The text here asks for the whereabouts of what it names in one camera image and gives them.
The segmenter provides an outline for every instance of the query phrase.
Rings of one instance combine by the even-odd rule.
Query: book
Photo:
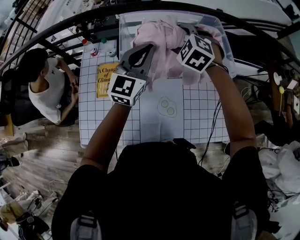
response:
[[[116,72],[118,62],[101,64],[97,68],[97,98],[108,97],[107,91],[112,73]]]

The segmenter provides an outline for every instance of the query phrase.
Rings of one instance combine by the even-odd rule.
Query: bottle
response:
[[[86,53],[90,52],[92,57],[96,57],[98,55],[99,50],[90,41],[84,39],[82,40],[82,44]]]
[[[106,50],[106,54],[108,56],[113,58],[115,55],[117,55],[114,46],[108,42],[106,38],[101,39],[101,42],[103,43],[104,49]]]

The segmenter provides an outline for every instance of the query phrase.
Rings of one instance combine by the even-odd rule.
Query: plastic storage bin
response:
[[[197,24],[205,24],[218,29],[222,33],[225,57],[223,64],[228,68],[230,76],[236,76],[236,67],[233,54],[225,34],[224,28],[220,20],[216,17],[184,11],[139,11],[120,15],[120,59],[123,54],[132,48],[132,41],[137,34],[137,29],[144,21],[153,21],[164,19],[166,16],[174,16],[177,18],[178,24],[190,23],[195,26]]]

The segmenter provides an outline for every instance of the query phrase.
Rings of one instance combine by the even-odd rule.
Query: white grid surface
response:
[[[109,41],[116,48],[116,40]],[[97,57],[83,53],[80,71],[79,128],[80,141],[87,145],[95,130],[107,115],[113,102],[108,97],[97,98],[97,67],[100,64],[118,62],[117,57],[106,56],[103,44],[95,44],[99,49]],[[140,104],[139,100],[129,113],[118,145],[140,143]]]
[[[183,99],[184,138],[191,143],[207,143],[211,134],[214,112],[219,101],[219,94],[214,84],[209,82],[196,83],[191,86],[184,85]],[[221,107],[210,142],[228,140]]]
[[[116,40],[110,41],[116,47]],[[80,141],[87,145],[95,130],[111,109],[113,102],[108,97],[97,98],[97,67],[100,64],[117,62],[117,57],[105,54],[103,44],[95,44],[99,49],[97,57],[83,53],[80,71],[79,128]],[[196,83],[183,86],[184,138],[191,143],[206,143],[211,133],[214,111],[219,96],[213,83]],[[132,107],[118,145],[132,145],[141,142],[140,99]],[[218,114],[211,142],[227,141],[222,108]]]

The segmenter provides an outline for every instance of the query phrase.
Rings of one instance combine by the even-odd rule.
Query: table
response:
[[[105,56],[102,43],[96,58],[83,53],[80,73],[79,127],[82,147],[85,147],[96,128],[109,112],[113,102],[108,97],[96,98],[97,66],[117,62],[116,57]],[[218,92],[212,82],[182,85],[181,79],[156,80],[154,91],[144,92],[132,107],[118,145],[132,145],[148,141],[161,141],[184,137],[191,143],[207,143],[215,108],[219,101]],[[177,108],[175,118],[167,118],[158,111],[160,99],[168,97]],[[168,130],[168,137],[162,137]],[[222,108],[216,119],[211,142],[228,141]]]
[[[116,40],[109,41],[116,47]],[[109,97],[96,97],[97,66],[104,63],[118,62],[118,58],[105,55],[103,44],[95,44],[99,49],[97,57],[83,53],[80,71],[79,92],[79,128],[81,145],[85,147],[95,130],[111,109],[113,102]],[[123,133],[118,145],[132,145],[140,143],[139,100],[129,113]]]

